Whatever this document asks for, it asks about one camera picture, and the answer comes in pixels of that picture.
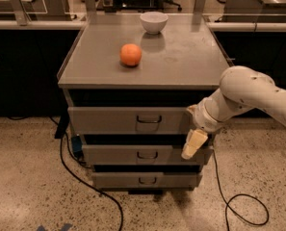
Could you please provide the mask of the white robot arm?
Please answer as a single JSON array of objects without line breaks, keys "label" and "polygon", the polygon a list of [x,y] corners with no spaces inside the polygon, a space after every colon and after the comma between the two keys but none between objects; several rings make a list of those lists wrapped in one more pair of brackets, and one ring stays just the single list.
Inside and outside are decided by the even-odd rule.
[{"label": "white robot arm", "polygon": [[187,135],[181,157],[191,159],[209,134],[220,130],[231,117],[252,109],[263,111],[286,127],[286,90],[266,74],[245,66],[229,67],[216,91],[187,108],[195,128]]}]

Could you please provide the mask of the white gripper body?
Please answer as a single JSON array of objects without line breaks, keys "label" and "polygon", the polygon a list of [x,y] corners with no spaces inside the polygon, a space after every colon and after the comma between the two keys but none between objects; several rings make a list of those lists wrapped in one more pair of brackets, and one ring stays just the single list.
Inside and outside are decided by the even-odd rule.
[{"label": "white gripper body", "polygon": [[196,105],[192,116],[195,127],[203,130],[206,133],[215,133],[222,128],[222,124],[208,114],[203,103]]}]

